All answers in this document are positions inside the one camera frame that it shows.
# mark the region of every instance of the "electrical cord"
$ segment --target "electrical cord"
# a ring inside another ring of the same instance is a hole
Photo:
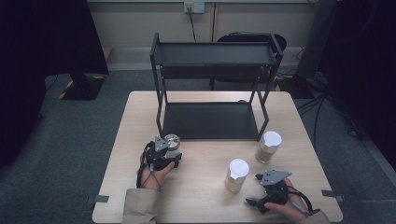
[[[59,75],[56,75],[55,80],[53,80],[53,82],[46,88],[46,91],[48,91],[53,86],[53,84],[55,84],[56,80],[58,80],[58,76]]]
[[[189,17],[190,17],[190,21],[191,21],[191,27],[192,27],[192,35],[194,36],[194,41],[197,42],[196,38],[195,38],[195,31],[194,31],[194,22],[192,21],[192,11],[191,8],[188,7],[187,11],[189,11]]]
[[[296,59],[300,61],[301,58],[298,56],[305,50],[305,48],[301,47],[301,50],[296,54]]]
[[[318,117],[321,107],[323,106],[323,101],[327,98],[327,94],[321,99],[320,105],[317,111],[317,115],[315,116],[315,124],[314,124],[314,150],[317,151],[317,127],[318,127]]]

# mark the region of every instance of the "metal bracket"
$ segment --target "metal bracket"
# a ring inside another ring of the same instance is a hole
[[[288,177],[291,175],[290,171],[268,171],[265,170],[264,174],[262,175],[262,182],[261,184],[263,186],[269,186],[269,185],[274,185],[277,182],[283,180],[284,178]]]
[[[161,139],[160,136],[155,136],[155,151],[159,152],[167,147],[169,147],[170,144],[167,143],[165,140]]]
[[[332,198],[335,198],[335,200],[337,200],[337,202],[339,202],[339,203],[342,203],[342,202],[345,201],[344,196],[342,196],[342,195],[336,195],[336,194],[335,194],[333,191],[331,191],[331,190],[323,189],[323,190],[322,190],[322,195],[325,196],[325,197],[332,197]]]

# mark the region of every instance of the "cable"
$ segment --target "cable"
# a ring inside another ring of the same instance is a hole
[[[194,23],[193,23],[193,21],[192,21],[192,12],[191,12],[191,8],[188,7],[187,10],[189,11],[190,21],[191,21],[191,26],[192,26],[192,35],[194,36],[194,41],[197,42],[197,40],[196,40],[196,38],[195,38]]]
[[[300,61],[301,58],[298,56],[305,50],[305,48],[301,47],[301,50],[296,54],[296,59]]]
[[[314,124],[314,150],[317,151],[317,127],[318,127],[318,117],[319,117],[319,112],[320,109],[323,105],[323,101],[327,98],[327,94],[325,97],[323,97],[323,99],[320,101],[320,105],[317,111],[317,115],[315,117],[315,124]]]
[[[53,86],[53,84],[55,84],[56,80],[58,79],[58,76],[59,75],[56,75],[55,80],[53,80],[53,82],[46,88],[46,91],[48,91]]]
[[[290,75],[290,72],[293,72],[293,71],[296,71],[296,69],[293,68],[293,69],[290,69],[289,72],[287,72],[287,73],[280,73],[280,72],[277,72],[276,74],[277,74],[277,75],[281,75],[281,76],[288,76],[288,75]]]

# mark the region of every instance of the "shelf rack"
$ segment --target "shelf rack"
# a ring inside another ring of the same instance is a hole
[[[260,140],[269,118],[265,101],[271,90],[283,52],[274,35],[268,42],[160,42],[156,33],[150,60],[158,97],[157,126],[160,136],[174,133],[182,139]],[[264,96],[259,79],[268,76]],[[254,79],[249,101],[169,102],[166,79],[249,78]],[[258,131],[251,103],[258,94],[264,123]],[[161,113],[165,99],[163,126]]]

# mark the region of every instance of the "black curtain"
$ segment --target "black curtain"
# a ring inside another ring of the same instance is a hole
[[[34,128],[50,75],[108,74],[86,0],[0,2],[0,166]]]

